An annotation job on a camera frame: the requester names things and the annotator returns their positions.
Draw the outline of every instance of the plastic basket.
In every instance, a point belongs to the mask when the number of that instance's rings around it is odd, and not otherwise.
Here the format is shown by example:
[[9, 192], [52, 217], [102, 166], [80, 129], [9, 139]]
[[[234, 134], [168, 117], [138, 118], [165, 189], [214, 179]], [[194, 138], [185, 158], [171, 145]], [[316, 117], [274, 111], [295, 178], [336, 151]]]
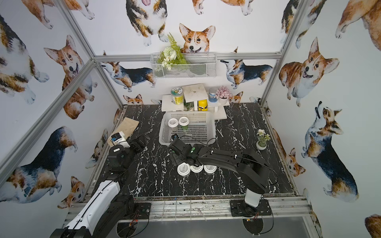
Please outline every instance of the plastic basket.
[[[179, 125], [177, 131], [174, 131], [168, 126], [168, 121], [171, 118], [179, 120], [181, 117], [187, 117], [189, 119], [188, 129], [184, 130]], [[216, 125], [214, 121], [213, 113], [211, 112], [166, 112], [163, 116], [162, 123], [160, 125], [159, 143], [162, 145], [171, 144], [171, 136], [177, 134], [179, 137], [184, 136], [181, 140], [186, 144], [199, 144], [207, 143], [208, 140], [216, 137]]]
[[184, 54], [190, 64], [174, 64], [168, 70], [158, 63], [160, 54], [151, 55], [151, 66], [155, 78], [214, 78], [216, 76], [216, 53]]

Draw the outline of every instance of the wire mesh basket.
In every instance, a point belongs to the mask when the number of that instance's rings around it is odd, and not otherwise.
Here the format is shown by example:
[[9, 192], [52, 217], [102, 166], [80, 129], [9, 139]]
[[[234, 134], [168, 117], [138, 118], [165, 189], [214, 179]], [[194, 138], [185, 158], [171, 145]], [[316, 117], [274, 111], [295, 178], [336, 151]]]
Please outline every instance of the wire mesh basket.
[[[180, 125], [173, 129], [168, 126], [171, 118], [179, 120], [181, 117], [187, 117], [189, 124], [187, 129], [183, 129]], [[181, 140], [186, 144], [199, 144], [199, 142], [207, 143], [210, 139], [216, 137], [216, 125], [214, 115], [211, 112], [166, 112], [160, 125], [159, 143], [162, 145], [171, 144], [171, 136], [177, 134], [179, 137], [184, 136]]]
[[190, 64], [174, 64], [171, 70], [158, 62], [160, 53], [151, 55], [151, 66], [155, 78], [214, 78], [216, 76], [217, 54], [214, 53], [186, 53], [186, 60]]

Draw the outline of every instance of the white flower pot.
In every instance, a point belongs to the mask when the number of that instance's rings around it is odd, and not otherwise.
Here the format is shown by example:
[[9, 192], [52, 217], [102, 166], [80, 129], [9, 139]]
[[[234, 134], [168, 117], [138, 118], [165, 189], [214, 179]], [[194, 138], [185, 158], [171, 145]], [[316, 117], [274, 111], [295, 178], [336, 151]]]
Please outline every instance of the white flower pot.
[[267, 144], [266, 144], [265, 147], [261, 147], [261, 146], [259, 146], [258, 141], [257, 141], [257, 143], [256, 143], [255, 145], [257, 146], [257, 149], [258, 149], [258, 150], [264, 150], [264, 149], [266, 149], [266, 147], [267, 147]]
[[219, 100], [219, 102], [221, 103], [221, 104], [225, 104], [228, 100], [229, 100], [229, 98], [218, 98], [218, 100]]

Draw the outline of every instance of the floor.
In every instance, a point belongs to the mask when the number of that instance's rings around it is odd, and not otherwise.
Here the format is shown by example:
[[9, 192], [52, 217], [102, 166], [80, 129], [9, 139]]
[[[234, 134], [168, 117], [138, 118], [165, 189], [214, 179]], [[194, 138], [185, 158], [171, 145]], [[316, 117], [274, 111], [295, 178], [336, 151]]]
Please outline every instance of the floor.
[[[213, 147], [225, 150], [255, 148], [256, 131], [268, 130], [259, 104], [232, 104], [226, 106], [225, 110], [227, 119], [216, 121], [217, 142]], [[127, 107], [125, 116], [140, 122], [131, 138], [144, 133], [147, 148], [135, 157], [122, 192], [134, 197], [240, 195], [246, 192], [241, 178], [227, 169], [218, 168], [214, 174], [202, 171], [198, 174], [191, 172], [187, 177], [180, 176], [167, 156], [167, 146], [160, 145], [158, 142], [163, 114], [159, 105]], [[257, 150], [257, 153], [268, 161], [279, 177], [278, 184], [271, 186], [266, 193], [293, 194], [294, 191], [280, 162], [274, 142], [269, 141], [267, 149]], [[108, 161], [105, 162], [96, 188], [107, 168]], [[270, 173], [269, 184], [274, 182], [274, 175]]]

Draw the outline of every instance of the yellow can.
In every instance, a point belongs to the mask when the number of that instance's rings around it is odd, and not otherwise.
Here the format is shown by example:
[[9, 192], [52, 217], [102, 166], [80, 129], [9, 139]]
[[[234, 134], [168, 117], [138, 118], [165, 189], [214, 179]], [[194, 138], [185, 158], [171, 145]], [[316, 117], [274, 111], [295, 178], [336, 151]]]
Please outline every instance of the yellow can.
[[199, 111], [207, 111], [208, 110], [208, 101], [205, 100], [200, 100], [199, 101]]

